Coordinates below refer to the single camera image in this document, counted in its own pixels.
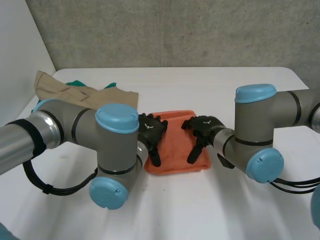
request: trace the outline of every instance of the white wall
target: white wall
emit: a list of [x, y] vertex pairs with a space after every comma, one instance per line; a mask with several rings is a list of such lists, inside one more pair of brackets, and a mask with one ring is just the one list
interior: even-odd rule
[[35, 95], [38, 70], [54, 65], [24, 0], [0, 0], [0, 126], [16, 119]]

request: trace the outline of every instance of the silver metal tube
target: silver metal tube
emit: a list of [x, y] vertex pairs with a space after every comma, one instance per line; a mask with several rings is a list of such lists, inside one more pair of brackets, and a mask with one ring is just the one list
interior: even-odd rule
[[[37, 128], [47, 148], [59, 145], [59, 129], [47, 114], [34, 112], [26, 120]], [[22, 127], [16, 124], [0, 127], [0, 136], [0, 175], [33, 157], [34, 142]]]
[[14, 124], [0, 128], [0, 175], [28, 161], [35, 148], [30, 135]]

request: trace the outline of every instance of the black band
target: black band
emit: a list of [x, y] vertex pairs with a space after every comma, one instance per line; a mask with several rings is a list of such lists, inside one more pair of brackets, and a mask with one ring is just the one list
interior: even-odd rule
[[65, 132], [64, 132], [64, 128], [62, 127], [62, 125], [59, 122], [59, 120], [55, 117], [55, 115], [53, 115], [51, 112], [49, 112], [47, 110], [39, 110], [39, 111], [47, 114], [50, 118], [53, 119], [53, 121], [57, 125], [57, 127], [59, 129], [59, 132], [60, 132], [60, 144], [59, 145], [63, 144], [64, 141], [65, 141]]
[[287, 93], [291, 94], [296, 104], [296, 117], [295, 117], [294, 123], [292, 124], [292, 126], [295, 126], [297, 125], [297, 123], [300, 121], [300, 118], [301, 118], [301, 104], [300, 104], [299, 98], [293, 91], [287, 91]]
[[274, 143], [274, 140], [271, 139], [269, 141], [244, 141], [235, 137], [235, 141], [239, 144], [248, 145], [248, 146], [267, 146]]
[[136, 164], [134, 164], [132, 167], [129, 167], [128, 169], [126, 170], [122, 170], [122, 171], [109, 171], [109, 170], [106, 170], [104, 168], [102, 168], [101, 166], [98, 165], [98, 169], [105, 173], [105, 174], [109, 174], [109, 175], [122, 175], [122, 174], [126, 174], [130, 171], [132, 171], [134, 168], [135, 168]]
[[78, 141], [77, 141], [77, 138], [76, 138], [76, 129], [77, 129], [77, 125], [78, 125], [78, 122], [80, 120], [80, 118], [82, 117], [82, 115], [90, 110], [91, 108], [85, 108], [83, 110], [81, 110], [78, 115], [75, 117], [74, 121], [73, 121], [73, 124], [72, 124], [72, 128], [71, 128], [71, 137], [72, 137], [72, 140], [75, 144], [79, 144]]
[[312, 118], [315, 115], [315, 112], [317, 111], [317, 109], [320, 107], [320, 102], [314, 106], [314, 108], [311, 110], [311, 113], [309, 115], [309, 119], [308, 119], [308, 123], [309, 123], [309, 127], [312, 128], [311, 126], [311, 122], [312, 122]]
[[141, 164], [141, 167], [143, 167], [143, 164], [142, 164], [142, 161], [141, 161], [141, 158], [139, 157], [139, 155], [137, 154], [136, 157], [138, 158], [140, 164]]
[[44, 140], [40, 134], [40, 132], [38, 131], [38, 129], [29, 121], [25, 120], [25, 119], [18, 119], [12, 122], [9, 122], [7, 125], [9, 124], [15, 124], [18, 125], [19, 127], [23, 128], [24, 130], [27, 131], [27, 133], [30, 135], [33, 144], [34, 144], [34, 149], [33, 149], [33, 157], [35, 158], [37, 156], [39, 156], [40, 154], [42, 154], [46, 149], [47, 149], [47, 145], [44, 143]]
[[234, 136], [235, 136], [235, 135], [232, 134], [231, 136], [229, 136], [229, 137], [225, 140], [225, 142], [224, 142], [224, 144], [223, 144], [223, 147], [222, 147], [222, 154], [223, 154], [223, 156], [226, 156], [225, 150], [226, 150], [227, 143], [228, 143], [228, 142], [230, 141], [230, 139], [232, 139]]

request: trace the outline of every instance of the light blue joint cap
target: light blue joint cap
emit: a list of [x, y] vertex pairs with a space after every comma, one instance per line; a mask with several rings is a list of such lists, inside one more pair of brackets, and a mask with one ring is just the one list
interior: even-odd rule
[[128, 190], [118, 181], [105, 176], [94, 178], [89, 194], [99, 207], [110, 210], [119, 209], [128, 200]]
[[56, 99], [56, 98], [47, 98], [47, 99], [44, 99], [42, 100], [41, 102], [39, 102], [35, 108], [32, 110], [32, 112], [36, 112], [43, 104], [49, 102], [49, 101], [52, 101], [52, 100], [58, 100], [58, 101], [61, 101], [59, 99]]
[[271, 98], [276, 94], [276, 87], [272, 84], [252, 84], [238, 87], [234, 101], [237, 104], [249, 104]]
[[311, 216], [313, 224], [320, 230], [320, 185], [318, 185], [311, 197]]
[[250, 158], [245, 173], [258, 183], [265, 184], [278, 178], [284, 165], [284, 158], [277, 149], [265, 148]]
[[117, 134], [131, 134], [139, 128], [139, 115], [129, 105], [112, 103], [103, 105], [95, 113], [97, 123]]

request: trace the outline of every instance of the robotic hand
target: robotic hand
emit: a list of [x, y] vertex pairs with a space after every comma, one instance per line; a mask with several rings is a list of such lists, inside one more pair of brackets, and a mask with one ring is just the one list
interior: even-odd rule
[[181, 128], [191, 130], [196, 137], [195, 146], [187, 158], [189, 164], [194, 164], [202, 149], [212, 145], [216, 134], [226, 127], [214, 116], [193, 116], [189, 120], [185, 120]]
[[168, 121], [161, 122], [160, 116], [154, 117], [152, 114], [147, 116], [143, 113], [139, 115], [139, 124], [138, 140], [146, 146], [152, 164], [160, 167], [161, 159], [157, 145], [167, 131]]

